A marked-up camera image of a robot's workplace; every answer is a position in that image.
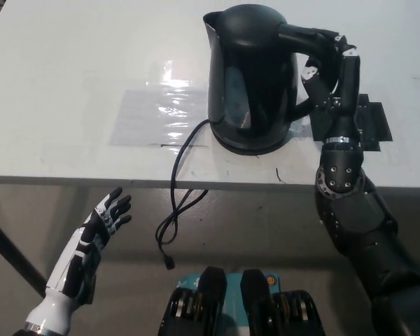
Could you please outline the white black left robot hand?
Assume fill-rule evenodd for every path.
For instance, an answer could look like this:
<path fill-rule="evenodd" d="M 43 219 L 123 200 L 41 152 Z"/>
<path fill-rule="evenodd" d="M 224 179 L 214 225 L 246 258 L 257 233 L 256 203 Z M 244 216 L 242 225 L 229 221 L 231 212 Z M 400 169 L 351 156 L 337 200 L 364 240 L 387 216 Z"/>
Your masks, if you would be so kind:
<path fill-rule="evenodd" d="M 93 301 L 102 251 L 122 225 L 130 222 L 131 196 L 116 188 L 76 228 L 45 285 L 45 297 L 31 310 L 16 335 L 68 335 L 73 313 Z"/>

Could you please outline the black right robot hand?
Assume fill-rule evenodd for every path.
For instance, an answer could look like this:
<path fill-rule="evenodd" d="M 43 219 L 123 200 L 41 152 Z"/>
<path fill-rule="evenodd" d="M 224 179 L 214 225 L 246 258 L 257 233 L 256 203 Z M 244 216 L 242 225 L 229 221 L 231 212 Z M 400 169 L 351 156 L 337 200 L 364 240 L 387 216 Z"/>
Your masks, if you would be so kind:
<path fill-rule="evenodd" d="M 361 144 L 355 124 L 360 86 L 361 59 L 355 45 L 336 31 L 311 28 L 317 43 L 325 47 L 323 61 L 311 56 L 301 74 L 309 100 L 319 110 L 329 112 L 330 127 L 323 143 Z"/>

